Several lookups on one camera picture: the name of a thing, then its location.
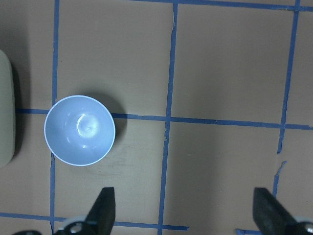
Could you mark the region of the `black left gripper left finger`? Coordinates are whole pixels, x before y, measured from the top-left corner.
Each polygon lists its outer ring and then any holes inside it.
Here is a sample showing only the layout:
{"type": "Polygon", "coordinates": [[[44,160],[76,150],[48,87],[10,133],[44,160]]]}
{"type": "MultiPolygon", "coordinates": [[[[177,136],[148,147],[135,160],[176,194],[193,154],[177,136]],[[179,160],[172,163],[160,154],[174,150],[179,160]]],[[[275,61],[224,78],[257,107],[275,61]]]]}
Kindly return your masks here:
{"type": "Polygon", "coordinates": [[[110,235],[115,223],[114,187],[103,188],[89,211],[85,223],[94,235],[110,235]]]}

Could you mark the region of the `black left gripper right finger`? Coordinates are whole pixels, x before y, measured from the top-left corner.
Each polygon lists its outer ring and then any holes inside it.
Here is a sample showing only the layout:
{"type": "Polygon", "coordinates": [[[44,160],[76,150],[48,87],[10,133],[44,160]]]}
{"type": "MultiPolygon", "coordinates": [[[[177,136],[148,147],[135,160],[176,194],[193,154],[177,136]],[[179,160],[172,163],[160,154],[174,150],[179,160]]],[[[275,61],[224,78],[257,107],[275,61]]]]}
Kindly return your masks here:
{"type": "Polygon", "coordinates": [[[266,188],[255,188],[252,215],[263,235],[300,235],[302,224],[266,188]]]}

